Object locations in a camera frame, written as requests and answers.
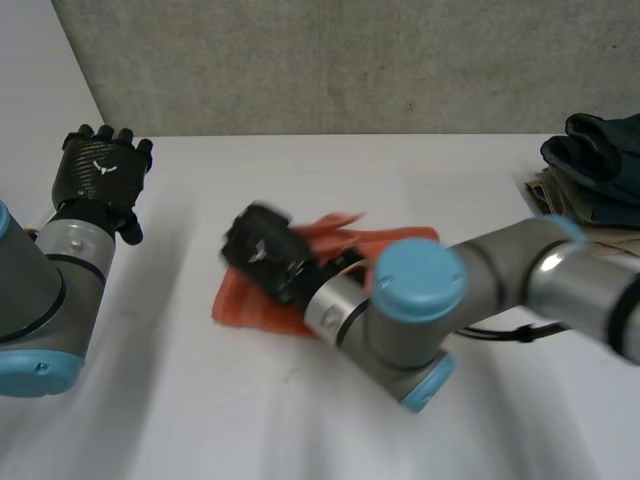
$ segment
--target red towel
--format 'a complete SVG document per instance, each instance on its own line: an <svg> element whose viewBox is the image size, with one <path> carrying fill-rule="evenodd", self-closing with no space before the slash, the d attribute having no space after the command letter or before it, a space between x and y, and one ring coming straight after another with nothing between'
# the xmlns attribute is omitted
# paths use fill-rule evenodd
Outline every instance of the red towel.
<svg viewBox="0 0 640 480"><path fill-rule="evenodd" d="M431 227L405 227L393 230L363 231L345 228L363 214L332 213L310 225L294 227L309 240L321 264L355 247L375 262L391 243L407 237L439 240ZM253 327L273 333L313 336L293 306L278 305L241 273L229 268L213 303L215 321L234 327Z"/></svg>

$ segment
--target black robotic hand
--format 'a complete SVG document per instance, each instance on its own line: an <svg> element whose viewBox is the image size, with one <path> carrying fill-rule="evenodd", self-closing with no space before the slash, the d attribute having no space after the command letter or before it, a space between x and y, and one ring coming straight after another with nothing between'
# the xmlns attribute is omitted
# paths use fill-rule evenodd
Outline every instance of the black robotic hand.
<svg viewBox="0 0 640 480"><path fill-rule="evenodd" d="M116 138L113 134L108 125L95 134L82 125L67 135L52 190L55 218L86 220L136 245L142 241L142 229L133 207L151 169L153 144L143 138L134 148L128 128Z"/></svg>

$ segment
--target dark green cloth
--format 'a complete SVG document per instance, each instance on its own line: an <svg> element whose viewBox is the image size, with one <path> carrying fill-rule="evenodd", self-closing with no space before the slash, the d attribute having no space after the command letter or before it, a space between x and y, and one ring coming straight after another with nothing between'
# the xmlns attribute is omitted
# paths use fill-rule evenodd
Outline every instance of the dark green cloth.
<svg viewBox="0 0 640 480"><path fill-rule="evenodd" d="M542 145L544 160L581 187L596 223L640 227L640 215L620 207L640 207L640 114L603 120L577 113L567 119L565 132Z"/></svg>

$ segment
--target white table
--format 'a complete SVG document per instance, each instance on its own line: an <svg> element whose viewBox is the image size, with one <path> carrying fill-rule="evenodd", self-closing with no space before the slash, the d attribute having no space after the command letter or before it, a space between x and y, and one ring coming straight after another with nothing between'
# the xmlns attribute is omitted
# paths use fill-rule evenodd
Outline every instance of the white table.
<svg viewBox="0 0 640 480"><path fill-rule="evenodd" d="M0 400L0 478L636 479L640 373L578 334L451 338L458 369L414 416L320 341L210 319L221 236L252 200L456 243L530 215L514 176L542 166L544 138L155 139L145 240L118 244L81 381Z"/></svg>

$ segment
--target logo on robotic hand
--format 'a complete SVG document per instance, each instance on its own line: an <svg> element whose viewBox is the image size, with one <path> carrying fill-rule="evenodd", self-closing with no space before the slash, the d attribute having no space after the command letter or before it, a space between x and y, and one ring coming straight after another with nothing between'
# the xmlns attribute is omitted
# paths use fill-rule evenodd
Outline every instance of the logo on robotic hand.
<svg viewBox="0 0 640 480"><path fill-rule="evenodd" d="M107 173L113 172L113 171L115 171L115 170L117 170L117 169L118 169L118 167L117 167L117 166L116 166L116 167L110 167L110 168L107 168L107 167L101 167L101 166L98 164L98 162L96 162L95 160L93 161L93 166L94 166L94 167L96 167L96 168L98 169L98 171L100 172L100 175L105 175L105 174L107 174Z"/></svg>

